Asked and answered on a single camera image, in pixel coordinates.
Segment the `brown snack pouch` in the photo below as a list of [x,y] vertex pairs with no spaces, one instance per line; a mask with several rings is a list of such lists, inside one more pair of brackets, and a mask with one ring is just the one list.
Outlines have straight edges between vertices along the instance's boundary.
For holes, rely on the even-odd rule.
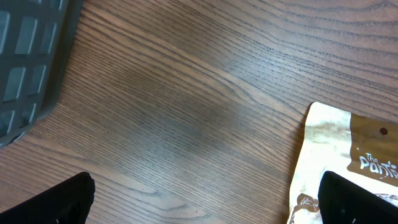
[[318,191],[332,171],[397,205],[397,124],[314,102],[289,192],[289,223],[321,223]]

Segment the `dark grey mesh basket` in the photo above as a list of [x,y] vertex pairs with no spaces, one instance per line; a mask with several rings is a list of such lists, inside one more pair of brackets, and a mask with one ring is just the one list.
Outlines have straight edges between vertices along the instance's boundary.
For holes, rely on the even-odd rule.
[[83,0],[1,0],[1,147],[57,104]]

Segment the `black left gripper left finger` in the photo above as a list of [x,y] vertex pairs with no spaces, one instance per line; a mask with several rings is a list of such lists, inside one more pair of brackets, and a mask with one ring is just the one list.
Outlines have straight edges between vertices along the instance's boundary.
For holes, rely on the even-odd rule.
[[95,181],[87,172],[1,213],[1,224],[59,223],[85,224],[94,202]]

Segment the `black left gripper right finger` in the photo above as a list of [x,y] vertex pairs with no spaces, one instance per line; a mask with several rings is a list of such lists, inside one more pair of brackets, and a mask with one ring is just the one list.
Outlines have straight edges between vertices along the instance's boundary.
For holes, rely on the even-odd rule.
[[397,207],[364,188],[326,171],[318,200],[323,224],[397,224]]

